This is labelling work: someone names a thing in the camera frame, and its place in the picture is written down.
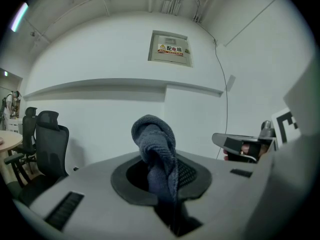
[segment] ceiling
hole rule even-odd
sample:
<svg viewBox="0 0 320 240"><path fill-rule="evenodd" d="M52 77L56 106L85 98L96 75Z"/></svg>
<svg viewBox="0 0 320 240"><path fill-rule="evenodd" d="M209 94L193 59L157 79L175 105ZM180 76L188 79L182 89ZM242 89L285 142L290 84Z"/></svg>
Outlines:
<svg viewBox="0 0 320 240"><path fill-rule="evenodd" d="M166 0L153 0L153 11L161 12ZM179 16L192 19L197 0L181 0ZM29 8L17 32L7 31L7 45L33 61L51 42L68 30L106 16L103 0L28 0ZM148 11L148 0L106 0L111 15Z"/></svg>

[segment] fluorescent light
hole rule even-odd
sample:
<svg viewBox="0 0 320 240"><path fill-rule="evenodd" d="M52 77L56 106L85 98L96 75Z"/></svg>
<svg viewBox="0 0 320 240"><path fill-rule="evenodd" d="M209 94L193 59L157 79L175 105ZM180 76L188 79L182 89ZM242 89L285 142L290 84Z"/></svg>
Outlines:
<svg viewBox="0 0 320 240"><path fill-rule="evenodd" d="M24 3L21 8L19 9L18 13L15 15L14 19L13 19L13 23L11 25L11 29L13 32L17 31L17 28L19 26L19 23L22 19L22 17L24 16L25 12L28 9L28 5L27 3Z"/></svg>

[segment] office chair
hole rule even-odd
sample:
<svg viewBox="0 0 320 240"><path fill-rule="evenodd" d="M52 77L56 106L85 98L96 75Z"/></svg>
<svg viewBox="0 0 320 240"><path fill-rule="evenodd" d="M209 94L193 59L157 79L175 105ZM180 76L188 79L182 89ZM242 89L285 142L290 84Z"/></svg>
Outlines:
<svg viewBox="0 0 320 240"><path fill-rule="evenodd" d="M65 169L65 157L69 130L64 126L58 125L58 115L54 111L42 111L36 120L36 164L39 171L44 175L39 175L30 180L19 161L23 154L11 155L4 160L6 165L15 163L21 175L28 182L18 194L17 192L15 193L18 199L26 206L30 206L41 193L68 176Z"/></svg>
<svg viewBox="0 0 320 240"><path fill-rule="evenodd" d="M33 174L33 171L31 169L30 162L37 162L36 144L33 144L32 142L32 138L35 142L35 131L37 123L36 110L37 108L32 106L28 107L25 110L25 116L22 119L22 144L12 149L17 153L22 153L25 155L25 157L20 159L20 163L21 165L28 164L31 174Z"/></svg>

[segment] white panel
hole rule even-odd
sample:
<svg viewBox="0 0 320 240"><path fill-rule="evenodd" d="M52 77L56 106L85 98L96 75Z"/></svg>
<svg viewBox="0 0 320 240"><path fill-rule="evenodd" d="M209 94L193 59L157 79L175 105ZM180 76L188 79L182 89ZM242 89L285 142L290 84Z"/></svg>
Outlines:
<svg viewBox="0 0 320 240"><path fill-rule="evenodd" d="M185 52L189 49L188 42L181 38L176 38L168 35L153 35L153 46L151 51L151 61L162 62L162 63L172 63L177 65L184 65L191 67L190 55ZM169 45L174 47L181 47L183 55L174 55L168 53L158 52L159 45Z"/></svg>
<svg viewBox="0 0 320 240"><path fill-rule="evenodd" d="M164 120L173 130L178 150L215 159L220 148L212 142L211 137L213 133L225 133L225 97L168 85Z"/></svg>

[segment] gray towel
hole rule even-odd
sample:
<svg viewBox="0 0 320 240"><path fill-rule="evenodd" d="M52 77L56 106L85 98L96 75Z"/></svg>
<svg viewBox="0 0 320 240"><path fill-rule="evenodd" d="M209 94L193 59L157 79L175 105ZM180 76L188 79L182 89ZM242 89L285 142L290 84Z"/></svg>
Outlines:
<svg viewBox="0 0 320 240"><path fill-rule="evenodd" d="M148 164L148 191L161 202L176 203L179 173L176 140L170 126L147 114L133 124L131 135Z"/></svg>

